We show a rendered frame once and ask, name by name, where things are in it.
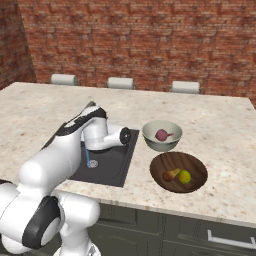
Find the dark wooden bowl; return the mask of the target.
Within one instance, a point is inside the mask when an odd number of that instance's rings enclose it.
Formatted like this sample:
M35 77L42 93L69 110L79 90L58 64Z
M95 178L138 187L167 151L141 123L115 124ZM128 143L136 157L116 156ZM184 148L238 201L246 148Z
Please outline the dark wooden bowl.
M179 168L191 174L191 181L182 184L178 177L165 181L162 177L165 171ZM201 188L208 179L204 164L196 157L182 152L166 152L157 155L150 163L150 173L155 182L162 188L174 193L191 193Z

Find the white stool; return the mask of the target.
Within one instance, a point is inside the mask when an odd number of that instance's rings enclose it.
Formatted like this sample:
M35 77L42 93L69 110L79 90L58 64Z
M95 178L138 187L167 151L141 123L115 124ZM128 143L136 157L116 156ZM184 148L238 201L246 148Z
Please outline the white stool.
M198 82L173 81L172 91L174 93L198 94L200 84Z
M112 89L127 89L134 88L134 80L132 78L109 77L107 86Z
M53 74L51 76L51 83L55 85L77 86L79 84L78 78L70 74Z

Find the pale grey-green bowl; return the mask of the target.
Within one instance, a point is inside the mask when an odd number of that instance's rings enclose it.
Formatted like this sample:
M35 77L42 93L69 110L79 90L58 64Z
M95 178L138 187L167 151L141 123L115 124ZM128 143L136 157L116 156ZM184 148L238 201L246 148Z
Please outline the pale grey-green bowl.
M156 133L159 130L165 130L167 138L165 141L159 141ZM180 141L183 131L175 123L167 120L154 120L146 123L142 128L142 134L147 145L158 152L167 152L176 147Z

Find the dark sink basin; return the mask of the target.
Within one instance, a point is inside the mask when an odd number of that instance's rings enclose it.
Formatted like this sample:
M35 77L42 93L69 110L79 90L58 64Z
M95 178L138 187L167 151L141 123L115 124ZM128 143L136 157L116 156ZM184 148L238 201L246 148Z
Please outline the dark sink basin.
M110 133L110 136L120 139L121 142L110 148L88 150L90 168L87 167L85 153L86 145L91 142L88 134L85 131L81 134L81 162L77 171L69 179L122 187L128 173L139 131L123 127L120 128L119 134Z

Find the dark grey drawer front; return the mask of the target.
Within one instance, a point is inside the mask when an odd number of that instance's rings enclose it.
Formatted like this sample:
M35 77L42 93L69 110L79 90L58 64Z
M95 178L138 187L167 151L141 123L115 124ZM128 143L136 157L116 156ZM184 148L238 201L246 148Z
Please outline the dark grey drawer front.
M213 238L251 243L251 238L256 241L256 228L176 215L165 219L164 256L256 256L256 249L208 240L210 230Z

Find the red onion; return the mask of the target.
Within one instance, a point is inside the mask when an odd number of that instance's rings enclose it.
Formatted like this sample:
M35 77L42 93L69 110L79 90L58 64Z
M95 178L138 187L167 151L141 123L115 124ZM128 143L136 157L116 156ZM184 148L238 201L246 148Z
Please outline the red onion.
M169 136L172 136L172 133L168 133L164 129L158 130L155 134L155 138L161 142L165 141Z

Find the brown pear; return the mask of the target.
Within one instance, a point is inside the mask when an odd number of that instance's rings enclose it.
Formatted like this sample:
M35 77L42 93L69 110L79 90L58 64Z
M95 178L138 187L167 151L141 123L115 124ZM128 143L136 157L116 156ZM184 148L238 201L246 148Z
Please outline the brown pear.
M176 168L174 170L165 171L162 174L162 178L166 182L171 182L178 175L179 172L180 172L179 168Z

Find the dark grey cupboard door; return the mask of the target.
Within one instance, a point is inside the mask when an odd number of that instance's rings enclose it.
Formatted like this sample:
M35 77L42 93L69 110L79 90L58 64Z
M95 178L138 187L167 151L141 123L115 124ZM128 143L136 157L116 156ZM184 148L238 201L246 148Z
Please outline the dark grey cupboard door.
M159 213L103 203L100 207L89 235L102 256L160 256Z

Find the green pear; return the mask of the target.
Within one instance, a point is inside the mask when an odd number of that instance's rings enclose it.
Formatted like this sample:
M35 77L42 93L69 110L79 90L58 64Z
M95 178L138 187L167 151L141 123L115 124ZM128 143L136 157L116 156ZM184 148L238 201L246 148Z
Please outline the green pear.
M181 170L178 178L182 184L188 184L191 181L191 174L187 170Z

